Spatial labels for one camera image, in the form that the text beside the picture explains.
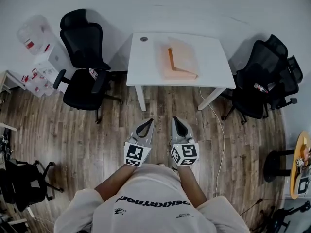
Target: black table base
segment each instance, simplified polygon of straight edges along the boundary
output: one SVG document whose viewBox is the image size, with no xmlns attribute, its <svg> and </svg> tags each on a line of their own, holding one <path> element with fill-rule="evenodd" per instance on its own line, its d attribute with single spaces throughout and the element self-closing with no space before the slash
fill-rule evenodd
<svg viewBox="0 0 311 233">
<path fill-rule="evenodd" d="M 294 150 L 272 151 L 268 154 L 263 167 L 263 177 L 266 182 L 272 182 L 277 176 L 290 176 L 291 170 L 283 170 L 281 167 L 280 156 L 294 154 Z"/>
</svg>

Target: round wooden table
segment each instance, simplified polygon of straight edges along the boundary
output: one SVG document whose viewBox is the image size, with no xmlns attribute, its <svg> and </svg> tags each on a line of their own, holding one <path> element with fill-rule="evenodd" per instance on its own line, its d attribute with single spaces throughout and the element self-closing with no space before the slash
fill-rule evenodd
<svg viewBox="0 0 311 233">
<path fill-rule="evenodd" d="M 263 168 L 263 176 L 265 181 L 272 182 L 277 176 L 290 177 L 290 195 L 292 199 L 297 199 L 299 196 L 295 193 L 295 185 L 298 176 L 296 160 L 299 158 L 304 159 L 305 147 L 311 147 L 311 141 L 308 132 L 303 131 L 300 133 L 294 150 L 287 151 L 272 151 L 268 154 Z M 280 169 L 280 156 L 293 154 L 293 163 L 291 170 Z"/>
</svg>

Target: shirt sleeve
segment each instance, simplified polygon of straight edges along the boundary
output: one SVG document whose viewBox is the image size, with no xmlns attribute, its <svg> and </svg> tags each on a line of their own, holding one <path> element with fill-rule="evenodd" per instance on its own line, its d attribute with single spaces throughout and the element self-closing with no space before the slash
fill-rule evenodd
<svg viewBox="0 0 311 233">
<path fill-rule="evenodd" d="M 101 195 L 94 189 L 76 192 L 65 212 L 56 220 L 54 233 L 77 233 L 89 228 L 93 213 L 103 203 Z"/>
<path fill-rule="evenodd" d="M 223 196 L 201 204 L 197 210 L 215 225 L 218 233 L 250 232 L 244 220 Z"/>
</svg>

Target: office chair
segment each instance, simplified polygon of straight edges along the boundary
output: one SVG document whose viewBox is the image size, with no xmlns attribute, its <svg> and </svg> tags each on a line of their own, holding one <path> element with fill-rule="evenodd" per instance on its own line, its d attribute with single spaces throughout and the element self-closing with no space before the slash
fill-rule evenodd
<svg viewBox="0 0 311 233">
<path fill-rule="evenodd" d="M 267 216 L 263 210 L 260 211 L 260 214 L 263 217 L 263 223 L 257 226 L 255 229 L 250 229 L 250 231 L 257 231 L 256 233 L 262 233 L 264 230 L 266 230 L 266 233 L 278 233 L 282 226 L 285 227 L 284 232 L 287 231 L 287 228 L 290 224 L 290 221 L 288 223 L 285 223 L 285 217 L 292 215 L 298 211 L 305 212 L 308 211 L 311 208 L 310 202 L 305 202 L 302 206 L 294 209 L 291 208 L 289 210 L 285 209 L 278 209 L 274 212 L 275 207 L 271 207 L 271 211 L 269 215 Z"/>
<path fill-rule="evenodd" d="M 27 162 L 11 159 L 5 162 L 5 169 L 0 169 L 0 190 L 6 203 L 15 204 L 17 209 L 22 212 L 29 205 L 42 202 L 45 197 L 48 201 L 53 197 L 48 196 L 47 187 L 63 192 L 62 188 L 56 188 L 45 181 L 45 177 L 51 166 L 50 162 L 43 174 L 39 172 L 36 165 Z"/>
<path fill-rule="evenodd" d="M 68 84 L 63 101 L 78 110 L 95 111 L 96 123 L 101 122 L 98 110 L 104 98 L 122 102 L 121 99 L 105 94 L 110 90 L 112 75 L 107 70 L 110 66 L 103 62 L 103 30 L 97 23 L 86 19 L 86 9 L 78 9 L 65 14 L 60 23 L 60 37 L 68 51 L 75 71 L 71 80 L 64 77 L 66 70 L 61 70 L 54 82 L 57 89 L 60 82 Z M 96 80 L 89 73 L 89 68 L 98 73 Z"/>
<path fill-rule="evenodd" d="M 222 116 L 222 120 L 226 120 L 236 108 L 243 116 L 241 123 L 245 124 L 246 116 L 256 119 L 267 118 L 267 103 L 272 109 L 295 103 L 293 99 L 292 102 L 284 104 L 286 96 L 298 92 L 298 85 L 292 89 L 295 81 L 288 68 L 287 54 L 285 45 L 274 35 L 271 35 L 266 42 L 258 40 L 254 43 L 245 68 L 237 71 L 237 74 L 233 76 L 237 88 L 232 91 L 232 96 L 222 94 L 223 97 L 232 101 L 230 111 L 226 116 Z M 266 94 L 254 88 L 256 83 L 266 90 L 269 84 L 275 84 L 275 86 L 272 93 Z M 290 86 L 291 91 L 284 92 Z"/>
</svg>

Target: wooden floor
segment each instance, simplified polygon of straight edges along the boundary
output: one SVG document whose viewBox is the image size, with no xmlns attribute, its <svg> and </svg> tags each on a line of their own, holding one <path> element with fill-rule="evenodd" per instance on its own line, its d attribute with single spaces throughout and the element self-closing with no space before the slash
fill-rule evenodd
<svg viewBox="0 0 311 233">
<path fill-rule="evenodd" d="M 103 120 L 95 124 L 94 112 L 70 108 L 63 103 L 61 93 L 37 98 L 30 92 L 14 90 L 2 106 L 0 121 L 19 128 L 12 133 L 13 157 L 28 162 L 39 160 L 43 166 L 53 161 L 57 166 L 50 170 L 50 183 L 64 188 L 55 193 L 55 199 L 32 205 L 34 215 L 55 222 L 72 200 L 75 192 L 95 187 L 107 179 L 123 164 L 123 144 L 130 127 L 141 119 L 155 120 L 153 149 L 150 163 L 167 163 L 171 135 L 171 118 L 179 116 L 193 128 L 200 144 L 200 160 L 193 166 L 194 174 L 203 192 L 210 199 L 215 196 L 216 175 L 223 150 L 223 135 L 212 110 L 197 111 L 202 101 L 199 89 L 192 87 L 147 87 L 147 111 L 142 112 L 135 89 L 125 85 L 126 76 L 112 85 L 110 95 L 123 99 L 123 105 L 104 100 Z M 212 90 L 202 88 L 206 97 Z M 211 106 L 218 116 L 225 114 L 230 102 L 217 98 Z M 225 154 L 219 175 L 218 193 L 224 195 L 241 213 L 258 199 L 281 198 L 284 180 L 272 183 L 263 179 L 262 169 L 267 154 L 283 150 L 284 130 L 280 111 L 269 112 L 265 120 L 249 119 L 240 123 L 235 111 L 224 122 Z M 243 215 L 249 227 L 260 219 L 259 211 L 280 201 L 265 200 Z M 33 232 L 51 232 L 47 221 L 34 221 L 27 211 L 14 213 L 14 218 L 26 217 Z"/>
</svg>

